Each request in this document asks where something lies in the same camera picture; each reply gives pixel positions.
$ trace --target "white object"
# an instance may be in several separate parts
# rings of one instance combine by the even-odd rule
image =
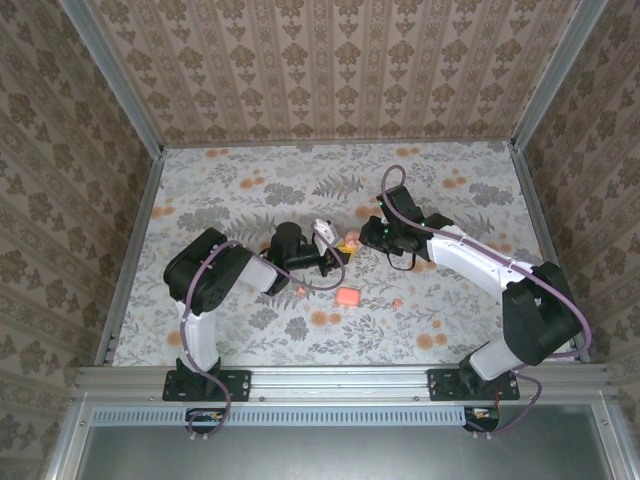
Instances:
[[[483,380],[493,380],[522,365],[522,360],[511,352],[504,337],[491,340],[471,355],[469,362]]]
[[[176,302],[176,308],[178,309],[180,321],[182,321],[185,304]],[[193,312],[191,312],[187,317],[187,325],[185,328],[189,353],[198,367],[204,371],[211,370],[219,358],[218,347],[216,346],[216,322],[213,316],[214,310],[203,312],[200,315],[194,315]],[[184,349],[180,350],[180,360],[193,370],[191,362],[185,355]]]
[[[251,257],[247,266],[238,277],[239,282],[244,282],[259,292],[266,292],[276,281],[278,272],[262,260]]]
[[[313,229],[316,231],[316,237],[313,239],[313,243],[318,247],[320,256],[325,254],[328,247],[321,239],[318,238],[318,236],[322,236],[322,238],[324,238],[332,247],[337,247],[340,243],[338,232],[336,232],[335,227],[329,222],[325,222],[324,220],[317,218],[313,222]]]
[[[446,226],[440,230],[451,232],[465,238],[467,237],[466,234],[455,225]],[[504,258],[510,264],[518,265],[525,270],[531,271],[531,264],[512,260],[484,244],[481,245]],[[502,300],[502,292],[507,288],[509,282],[519,282],[524,278],[522,275],[510,270],[509,267],[500,265],[495,260],[472,249],[468,245],[456,242],[450,238],[434,235],[433,238],[427,242],[427,250],[432,262],[455,270],[486,290],[489,295],[498,301]]]

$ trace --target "vent grille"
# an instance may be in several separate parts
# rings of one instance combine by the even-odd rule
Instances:
[[[184,426],[188,407],[97,407],[91,426]],[[229,426],[464,425],[463,407],[236,407]]]

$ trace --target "orange cube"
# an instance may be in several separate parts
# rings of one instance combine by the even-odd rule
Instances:
[[[345,307],[357,307],[360,305],[360,290],[341,287],[336,292],[336,303]]]

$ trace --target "metal bar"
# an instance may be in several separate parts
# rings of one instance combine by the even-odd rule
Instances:
[[[531,139],[606,5],[607,0],[588,0],[576,8],[513,132],[516,151],[524,150]]]
[[[611,473],[615,480],[638,479],[638,459],[631,445],[620,407],[609,406],[603,398],[591,406]]]
[[[538,200],[536,188],[533,185],[531,173],[527,166],[527,160],[522,150],[516,150],[511,144],[509,144],[509,153],[511,154],[511,160],[516,170],[518,181],[520,182],[520,188],[522,189],[522,196],[527,205],[527,211],[531,218],[531,224],[533,231],[536,234],[538,245],[540,246],[540,252],[542,258],[556,265],[560,265],[558,256],[556,255],[555,248],[553,247],[553,240],[549,233],[549,227],[544,219],[544,213],[542,212],[542,206]],[[576,348],[581,348],[584,345],[584,335],[579,333],[573,337],[572,342]],[[587,352],[580,355],[580,361],[583,363],[589,363],[591,359]]]
[[[76,478],[89,435],[92,411],[93,407],[85,403],[69,407],[49,470],[44,477],[46,480]]]
[[[98,346],[94,361],[95,365],[102,365],[107,360],[107,352],[109,351],[112,336],[114,332],[120,328],[124,320],[127,303],[129,302],[129,296],[133,288],[133,280],[135,279],[138,268],[138,261],[140,260],[140,253],[142,252],[142,246],[144,244],[144,237],[147,232],[147,226],[149,225],[149,219],[151,218],[156,192],[160,185],[163,166],[164,160],[162,157],[154,160],[151,165],[147,185],[145,186],[140,207],[138,208],[138,215],[133,224],[133,230],[131,231],[131,238],[129,239],[129,246],[127,247],[127,253],[124,257],[118,284],[116,285],[116,290],[109,308],[109,314],[107,315],[104,330],[102,331],[102,338],[100,339],[100,345]]]
[[[373,406],[485,405],[487,402],[431,402],[427,370],[452,365],[383,367],[242,367],[252,371],[249,403],[264,406]],[[74,398],[92,405],[176,406],[164,402],[162,389],[167,367],[83,368],[76,380]],[[531,369],[544,385],[541,403],[590,404],[601,395],[613,396],[602,365],[550,362]],[[520,383],[522,398],[513,404],[526,404],[535,386]],[[194,402],[190,406],[222,406],[221,403]]]
[[[197,143],[166,143],[164,148],[222,148],[222,147],[313,147],[315,145],[388,145],[394,143],[478,143],[478,142],[509,142],[506,137],[484,137],[480,140],[462,137],[446,138],[340,138],[335,140],[268,140],[268,141],[244,141],[244,142],[197,142]]]
[[[161,154],[160,135],[156,132],[141,100],[132,90],[125,70],[113,54],[109,42],[100,28],[100,23],[93,17],[88,2],[61,0],[60,3],[118,99],[118,103],[127,114],[133,128],[138,132],[138,136],[149,151],[151,158],[157,160]]]

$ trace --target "yellow object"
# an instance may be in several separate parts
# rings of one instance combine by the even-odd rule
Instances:
[[[355,255],[356,252],[358,251],[358,247],[347,247],[347,245],[344,243],[344,240],[343,240],[340,242],[340,245],[338,245],[338,250],[340,250],[342,253]]]

